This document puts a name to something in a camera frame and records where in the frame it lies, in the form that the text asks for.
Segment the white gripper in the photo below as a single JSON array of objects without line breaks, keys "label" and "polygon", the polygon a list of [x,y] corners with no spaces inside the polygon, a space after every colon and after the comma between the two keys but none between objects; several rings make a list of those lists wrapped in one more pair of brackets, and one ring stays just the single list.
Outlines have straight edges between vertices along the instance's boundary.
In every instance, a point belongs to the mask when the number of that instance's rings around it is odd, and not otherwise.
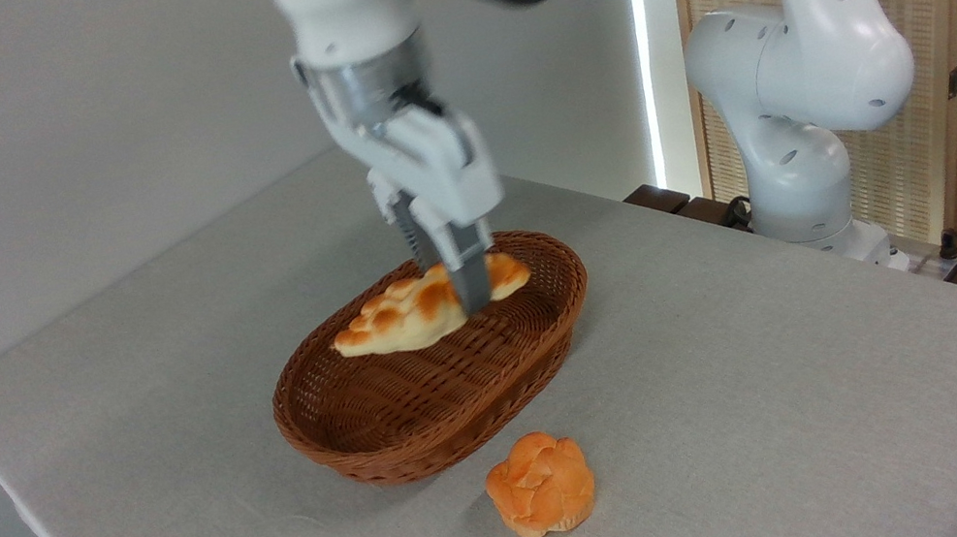
[{"label": "white gripper", "polygon": [[389,117],[373,125],[350,122],[326,100],[313,105],[336,144],[370,167],[372,197],[404,236],[418,269],[444,266],[464,315],[488,306],[487,215],[501,202],[502,188],[476,125],[421,81],[399,86],[381,103]]}]

